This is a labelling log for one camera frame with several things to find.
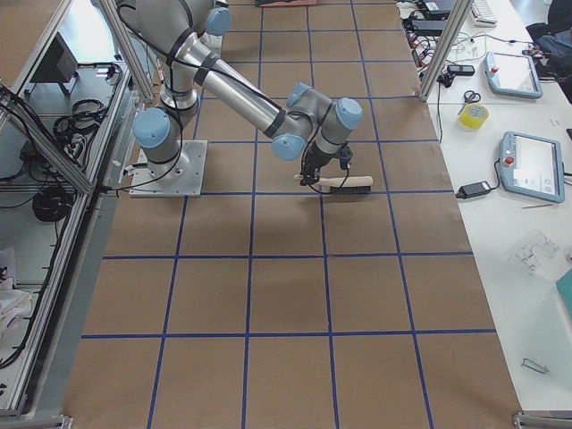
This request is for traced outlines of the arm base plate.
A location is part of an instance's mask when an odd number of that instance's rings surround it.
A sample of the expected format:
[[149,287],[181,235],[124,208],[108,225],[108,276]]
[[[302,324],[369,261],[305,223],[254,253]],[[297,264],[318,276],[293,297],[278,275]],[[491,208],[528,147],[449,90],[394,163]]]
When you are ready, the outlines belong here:
[[144,149],[139,150],[138,162],[144,167],[134,170],[129,194],[133,198],[199,197],[205,172],[206,140],[182,141],[180,157],[169,164],[153,164]]

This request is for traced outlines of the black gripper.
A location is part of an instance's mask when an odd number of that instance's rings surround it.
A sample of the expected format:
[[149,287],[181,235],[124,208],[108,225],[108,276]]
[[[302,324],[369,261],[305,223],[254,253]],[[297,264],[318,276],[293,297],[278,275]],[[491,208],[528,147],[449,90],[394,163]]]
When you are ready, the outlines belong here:
[[333,159],[337,159],[343,171],[350,169],[353,152],[347,143],[336,147],[333,154],[325,153],[313,140],[309,148],[302,156],[299,174],[299,184],[301,186],[311,186],[317,184],[321,179],[321,169],[328,165]]

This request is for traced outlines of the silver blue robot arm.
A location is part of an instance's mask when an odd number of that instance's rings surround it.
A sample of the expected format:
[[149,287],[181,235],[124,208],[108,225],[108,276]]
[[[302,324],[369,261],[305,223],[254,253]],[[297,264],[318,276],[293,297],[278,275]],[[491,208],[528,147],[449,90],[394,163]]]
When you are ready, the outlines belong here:
[[300,161],[300,185],[331,192],[367,189],[369,176],[324,178],[323,167],[333,159],[348,172],[351,132],[363,118],[361,105],[351,98],[333,100],[305,83],[291,91],[286,106],[246,80],[215,51],[201,42],[205,34],[223,35],[232,16],[224,1],[117,1],[115,9],[126,29],[146,44],[165,70],[161,98],[175,110],[194,109],[196,86],[205,88],[272,143],[283,160]]

